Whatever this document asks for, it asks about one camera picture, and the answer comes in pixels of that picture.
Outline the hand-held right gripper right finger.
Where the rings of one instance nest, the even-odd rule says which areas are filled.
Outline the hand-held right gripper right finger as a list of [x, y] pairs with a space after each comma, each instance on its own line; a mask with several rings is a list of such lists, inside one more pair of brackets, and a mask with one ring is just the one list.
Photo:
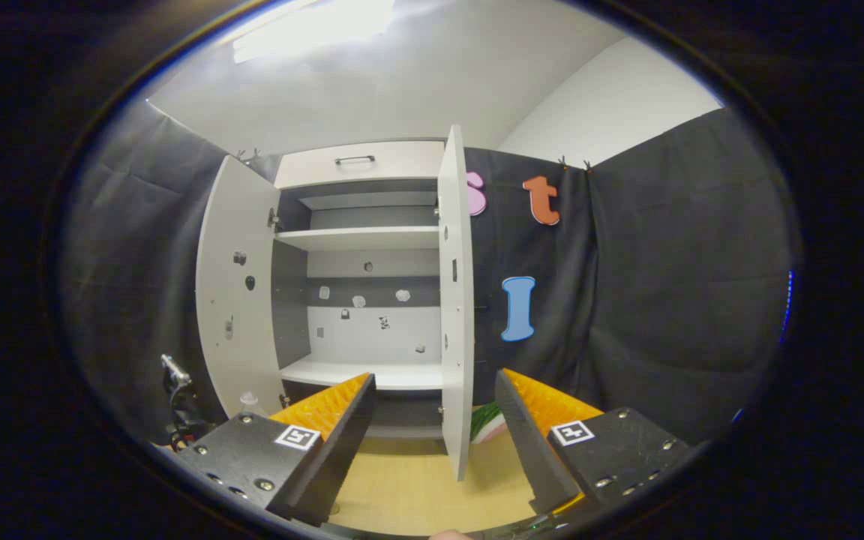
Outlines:
[[504, 415], [538, 515], [610, 512], [681, 469], [691, 445], [628, 407], [604, 412], [523, 373], [501, 370]]

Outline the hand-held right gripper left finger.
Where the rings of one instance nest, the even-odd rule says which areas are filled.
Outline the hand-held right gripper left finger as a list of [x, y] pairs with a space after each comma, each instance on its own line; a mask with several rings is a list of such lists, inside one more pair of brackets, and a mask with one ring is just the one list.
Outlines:
[[252, 506], [318, 527], [329, 519], [376, 403], [374, 374], [360, 373], [271, 416], [240, 412], [177, 457]]

